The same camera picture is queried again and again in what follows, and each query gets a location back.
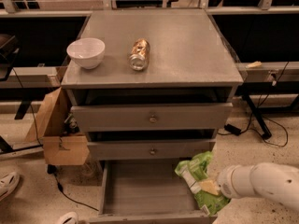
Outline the white gripper wrist block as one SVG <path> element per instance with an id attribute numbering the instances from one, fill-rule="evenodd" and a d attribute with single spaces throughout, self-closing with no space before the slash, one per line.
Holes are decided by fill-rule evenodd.
<path id="1" fill-rule="evenodd" d="M 208 178 L 200 181 L 199 185 L 201 190 L 215 196 L 222 193 L 225 197 L 230 199 L 243 198 L 247 184 L 243 166 L 232 165 L 224 168 L 217 177 L 217 183 L 215 180 Z"/>

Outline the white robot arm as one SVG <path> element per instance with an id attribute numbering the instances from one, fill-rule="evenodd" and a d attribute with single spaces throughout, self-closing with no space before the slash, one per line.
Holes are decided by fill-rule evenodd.
<path id="1" fill-rule="evenodd" d="M 199 182 L 201 190 L 229 199 L 265 198 L 299 211 L 299 169 L 290 165 L 262 162 L 250 166 L 232 165 L 215 180 Z"/>

